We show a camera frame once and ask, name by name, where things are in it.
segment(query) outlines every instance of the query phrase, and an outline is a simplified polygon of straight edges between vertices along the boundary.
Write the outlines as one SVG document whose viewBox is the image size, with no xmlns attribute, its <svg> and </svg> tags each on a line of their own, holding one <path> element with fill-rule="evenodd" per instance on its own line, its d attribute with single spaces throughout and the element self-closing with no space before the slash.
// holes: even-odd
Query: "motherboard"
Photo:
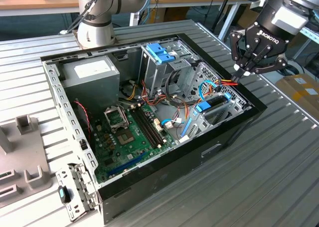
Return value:
<svg viewBox="0 0 319 227">
<path fill-rule="evenodd" d="M 176 145 L 173 137 L 159 128 L 158 119 L 147 104 L 135 109 L 115 108 L 120 111 L 107 110 L 105 116 L 92 123 L 98 183 Z"/>
</svg>

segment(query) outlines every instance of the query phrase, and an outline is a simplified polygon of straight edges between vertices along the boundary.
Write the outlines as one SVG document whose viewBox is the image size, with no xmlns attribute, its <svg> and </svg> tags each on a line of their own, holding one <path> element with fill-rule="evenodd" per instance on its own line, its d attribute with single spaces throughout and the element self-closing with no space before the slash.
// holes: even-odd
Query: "robotiq logo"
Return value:
<svg viewBox="0 0 319 227">
<path fill-rule="evenodd" d="M 273 38 L 272 36 L 269 36 L 267 33 L 264 33 L 262 30 L 259 31 L 259 33 L 257 33 L 258 36 L 263 36 L 267 39 L 269 39 L 269 41 L 274 42 L 275 44 L 278 44 L 279 41 L 275 38 Z"/>
</svg>

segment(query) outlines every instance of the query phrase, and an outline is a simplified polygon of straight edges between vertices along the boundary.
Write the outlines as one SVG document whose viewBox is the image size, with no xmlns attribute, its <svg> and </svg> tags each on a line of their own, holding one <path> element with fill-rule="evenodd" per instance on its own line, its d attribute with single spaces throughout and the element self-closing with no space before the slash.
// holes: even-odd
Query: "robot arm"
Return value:
<svg viewBox="0 0 319 227">
<path fill-rule="evenodd" d="M 232 80 L 238 82 L 250 73 L 262 74 L 283 69 L 287 60 L 283 54 L 288 43 L 308 23 L 312 9 L 319 8 L 319 0 L 268 0 L 256 21 L 245 30 L 230 33 L 232 59 L 236 72 Z M 246 51 L 239 49 L 245 36 Z M 275 63 L 262 66 L 262 59 L 277 56 Z"/>
<path fill-rule="evenodd" d="M 83 47 L 113 44 L 115 35 L 112 15 L 139 12 L 145 9 L 149 3 L 150 0 L 79 0 L 80 13 L 85 11 L 87 13 L 79 21 L 78 41 Z"/>
</svg>

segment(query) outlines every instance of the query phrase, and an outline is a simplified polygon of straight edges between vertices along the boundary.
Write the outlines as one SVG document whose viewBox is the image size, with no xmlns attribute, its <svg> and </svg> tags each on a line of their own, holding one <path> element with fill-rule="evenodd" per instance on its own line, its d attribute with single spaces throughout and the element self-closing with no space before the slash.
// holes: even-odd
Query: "green motherboard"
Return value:
<svg viewBox="0 0 319 227">
<path fill-rule="evenodd" d="M 98 183 L 102 183 L 122 173 L 125 169 L 130 169 L 175 145 L 174 139 L 168 133 L 155 129 L 154 119 L 156 116 L 152 109 L 148 105 L 144 105 L 140 109 L 149 118 L 149 123 L 154 127 L 154 131 L 165 140 L 165 143 L 160 147 L 152 145 L 143 133 L 144 127 L 138 125 L 139 120 L 136 116 L 133 118 L 132 110 L 123 111 L 129 123 L 128 127 L 126 129 L 120 128 L 115 133 L 111 132 L 105 116 L 101 117 L 91 123 L 94 130 L 95 157 L 99 163 L 95 170 Z M 111 124 L 121 121 L 117 113 L 108 115 L 108 118 L 112 122 Z"/>
</svg>

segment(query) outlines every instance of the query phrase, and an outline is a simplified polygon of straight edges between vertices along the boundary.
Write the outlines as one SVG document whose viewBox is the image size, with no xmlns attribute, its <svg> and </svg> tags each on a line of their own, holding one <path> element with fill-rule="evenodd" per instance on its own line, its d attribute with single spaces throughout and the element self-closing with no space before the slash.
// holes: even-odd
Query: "slotted aluminum surface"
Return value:
<svg viewBox="0 0 319 227">
<path fill-rule="evenodd" d="M 229 49 L 193 21 L 116 29 L 122 42 L 181 32 L 232 71 Z M 71 224 L 54 177 L 63 164 L 77 158 L 39 57 L 78 49 L 73 35 L 0 42 L 0 123 L 22 114 L 38 118 L 53 180 L 48 190 L 0 209 L 0 226 L 102 226 L 97 212 Z M 314 227 L 319 222 L 318 127 L 261 77 L 252 75 L 242 82 L 268 105 L 263 115 L 234 145 L 110 226 Z"/>
</svg>

